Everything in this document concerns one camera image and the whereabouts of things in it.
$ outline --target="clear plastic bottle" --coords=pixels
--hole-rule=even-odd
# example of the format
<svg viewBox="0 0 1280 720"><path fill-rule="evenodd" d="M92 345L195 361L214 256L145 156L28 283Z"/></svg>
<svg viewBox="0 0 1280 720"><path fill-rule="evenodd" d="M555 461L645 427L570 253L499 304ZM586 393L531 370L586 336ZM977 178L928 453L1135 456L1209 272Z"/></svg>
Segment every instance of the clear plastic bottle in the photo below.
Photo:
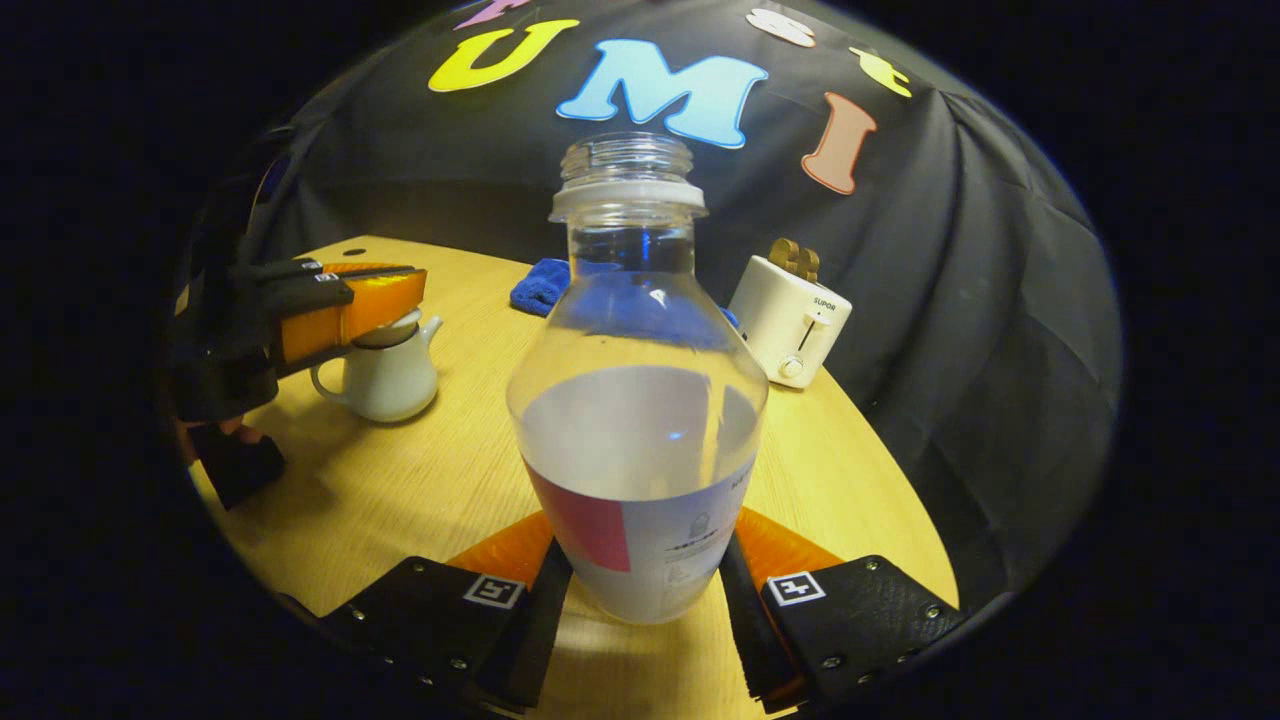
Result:
<svg viewBox="0 0 1280 720"><path fill-rule="evenodd" d="M568 149L550 219L572 282L512 374L520 451L575 574L608 614L701 596L746 495L769 384L694 278L692 154L625 132Z"/></svg>

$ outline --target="wooden table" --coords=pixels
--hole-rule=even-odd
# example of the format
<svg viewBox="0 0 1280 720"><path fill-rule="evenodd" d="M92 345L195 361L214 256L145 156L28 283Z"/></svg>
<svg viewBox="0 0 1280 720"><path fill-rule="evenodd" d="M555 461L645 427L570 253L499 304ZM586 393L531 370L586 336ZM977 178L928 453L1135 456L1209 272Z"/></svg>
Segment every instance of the wooden table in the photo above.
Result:
<svg viewBox="0 0 1280 720"><path fill-rule="evenodd" d="M344 251L365 249L358 256ZM197 462L210 512L274 591L326 615L410 555L444 561L538 510L516 450L504 388L541 318L508 305L529 265L430 245L358 237L308 256L428 269L425 316L439 393L385 427L323 400L307 373L247 423L288 459L284 478L230 512ZM340 387L342 363L321 378ZM957 606L942 542L879 438L831 375L805 391L772 386L746 506L845 560L879 553ZM631 626L570 585L539 707L556 717L764 717L746 694L719 582L684 618Z"/></svg>

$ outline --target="letter m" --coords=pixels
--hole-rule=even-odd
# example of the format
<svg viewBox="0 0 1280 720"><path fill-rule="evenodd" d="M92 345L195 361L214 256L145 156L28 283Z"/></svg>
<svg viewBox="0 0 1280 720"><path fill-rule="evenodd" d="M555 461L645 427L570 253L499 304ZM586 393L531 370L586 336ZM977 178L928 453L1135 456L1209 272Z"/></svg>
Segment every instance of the letter m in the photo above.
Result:
<svg viewBox="0 0 1280 720"><path fill-rule="evenodd" d="M577 120L608 120L618 113L609 101L622 86L631 122L644 124L668 105L687 96L684 109L669 115L667 129L721 147L746 145L737 128L751 86L769 77L745 60L713 55L672 73L662 51L643 40L604 40L604 55L577 97L561 102L556 114Z"/></svg>

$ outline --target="white toaster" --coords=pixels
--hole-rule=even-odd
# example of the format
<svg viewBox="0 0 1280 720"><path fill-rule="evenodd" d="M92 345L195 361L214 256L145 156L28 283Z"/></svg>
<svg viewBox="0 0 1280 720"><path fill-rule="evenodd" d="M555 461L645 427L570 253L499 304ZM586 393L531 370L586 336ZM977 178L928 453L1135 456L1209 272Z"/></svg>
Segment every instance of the white toaster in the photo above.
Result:
<svg viewBox="0 0 1280 720"><path fill-rule="evenodd" d="M753 255L730 313L769 379L805 388L813 382L854 306L826 287Z"/></svg>

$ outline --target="teapot spout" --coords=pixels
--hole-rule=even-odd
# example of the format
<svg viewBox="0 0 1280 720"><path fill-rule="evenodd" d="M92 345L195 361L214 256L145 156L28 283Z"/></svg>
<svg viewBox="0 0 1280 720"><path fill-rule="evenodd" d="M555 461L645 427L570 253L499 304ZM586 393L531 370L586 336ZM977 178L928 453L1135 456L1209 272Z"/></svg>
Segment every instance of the teapot spout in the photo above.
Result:
<svg viewBox="0 0 1280 720"><path fill-rule="evenodd" d="M422 324L422 338L426 340L428 345L431 345L431 338L435 337L435 331L440 329L440 324L444 320L439 315L431 315L431 319Z"/></svg>

